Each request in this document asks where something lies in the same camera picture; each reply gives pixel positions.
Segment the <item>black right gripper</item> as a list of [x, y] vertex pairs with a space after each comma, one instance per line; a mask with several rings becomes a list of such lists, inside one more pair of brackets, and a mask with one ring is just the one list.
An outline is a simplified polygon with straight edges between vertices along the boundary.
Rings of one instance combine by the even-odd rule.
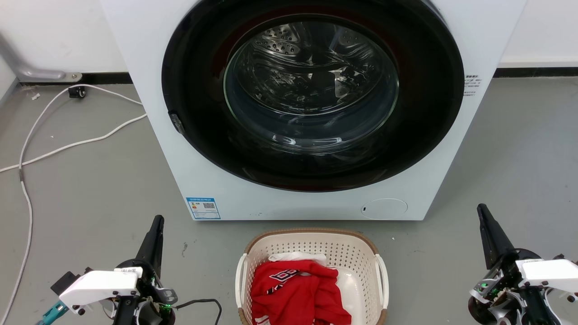
[[[518, 288], [518, 259], [542, 259], [526, 249], [515, 249], [485, 204], [477, 206], [480, 236], [489, 273], [472, 290], [468, 311], [481, 325], [565, 325], [552, 309], [551, 288]], [[571, 303], [576, 299], [566, 294]]]

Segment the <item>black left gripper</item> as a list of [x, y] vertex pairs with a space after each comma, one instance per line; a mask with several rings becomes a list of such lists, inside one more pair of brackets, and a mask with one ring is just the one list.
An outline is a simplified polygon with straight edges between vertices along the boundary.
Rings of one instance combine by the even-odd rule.
[[124, 261], [114, 270], [136, 272], [135, 289], [130, 294], [114, 294], [116, 307], [112, 325], [175, 325], [172, 305], [178, 297], [160, 280], [163, 256], [164, 217], [156, 215], [140, 245], [136, 259]]

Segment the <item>white perforated laundry basket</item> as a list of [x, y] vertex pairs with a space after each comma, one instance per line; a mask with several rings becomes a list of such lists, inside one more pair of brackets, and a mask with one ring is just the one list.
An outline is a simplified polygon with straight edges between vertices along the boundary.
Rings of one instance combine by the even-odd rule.
[[299, 251], [323, 254], [338, 270], [337, 286], [351, 325], [385, 325], [389, 279], [376, 245], [365, 235], [333, 228], [268, 231], [253, 238], [240, 257], [235, 275], [235, 301], [242, 325], [252, 325], [250, 290], [256, 268], [270, 255]]

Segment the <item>blue energy label sticker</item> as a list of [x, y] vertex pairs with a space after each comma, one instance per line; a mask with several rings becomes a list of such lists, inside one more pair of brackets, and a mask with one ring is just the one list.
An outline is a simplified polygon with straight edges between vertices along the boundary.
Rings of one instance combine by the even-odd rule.
[[214, 198], [186, 197], [186, 204], [194, 220], [221, 220]]

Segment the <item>round white filter cover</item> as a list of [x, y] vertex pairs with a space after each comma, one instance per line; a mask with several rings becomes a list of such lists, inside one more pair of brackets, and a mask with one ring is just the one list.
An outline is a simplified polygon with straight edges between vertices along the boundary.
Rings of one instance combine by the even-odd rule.
[[371, 220], [398, 219], [407, 211], [407, 203], [396, 198], [380, 198], [365, 204], [361, 214]]

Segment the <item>red garment with white print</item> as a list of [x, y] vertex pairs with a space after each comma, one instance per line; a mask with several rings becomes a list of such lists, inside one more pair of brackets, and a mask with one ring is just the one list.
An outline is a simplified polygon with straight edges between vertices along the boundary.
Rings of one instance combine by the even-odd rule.
[[252, 280], [252, 325], [351, 325], [339, 272], [312, 260], [267, 261]]

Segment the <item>small printed text sticker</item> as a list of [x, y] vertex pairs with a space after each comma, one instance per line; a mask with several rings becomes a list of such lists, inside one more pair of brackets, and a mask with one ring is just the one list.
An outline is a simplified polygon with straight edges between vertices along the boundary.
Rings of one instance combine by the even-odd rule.
[[472, 97], [477, 94], [482, 79], [478, 75], [465, 75], [464, 78], [464, 97]]

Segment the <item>white front-load washing machine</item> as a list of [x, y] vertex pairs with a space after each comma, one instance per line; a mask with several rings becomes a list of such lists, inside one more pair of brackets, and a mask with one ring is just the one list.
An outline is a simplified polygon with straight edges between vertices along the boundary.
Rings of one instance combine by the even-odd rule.
[[407, 170], [360, 188], [309, 193], [232, 175], [202, 156], [174, 127], [163, 97], [163, 58], [176, 27], [200, 0], [100, 0], [182, 200], [214, 198], [221, 216], [215, 221], [369, 220], [361, 208], [380, 198], [407, 203], [407, 211], [397, 220], [425, 218], [527, 4], [527, 0], [430, 1], [456, 39], [464, 74], [482, 79], [477, 94], [463, 95], [448, 133]]

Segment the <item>grey metal pipe with foot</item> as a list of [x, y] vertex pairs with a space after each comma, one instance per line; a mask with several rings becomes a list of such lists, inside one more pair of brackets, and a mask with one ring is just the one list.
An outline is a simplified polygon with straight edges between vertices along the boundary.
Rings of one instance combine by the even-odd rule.
[[0, 33], [0, 57], [21, 83], [76, 83], [83, 78], [80, 72], [41, 69], [25, 62], [2, 33]]

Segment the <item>black round glass washer door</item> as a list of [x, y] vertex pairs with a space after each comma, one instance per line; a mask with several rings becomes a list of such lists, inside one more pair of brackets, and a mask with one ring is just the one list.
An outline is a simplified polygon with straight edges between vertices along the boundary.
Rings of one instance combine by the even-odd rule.
[[464, 77], [430, 0], [200, 0], [161, 68], [190, 146], [244, 180], [309, 193], [417, 164], [456, 121]]

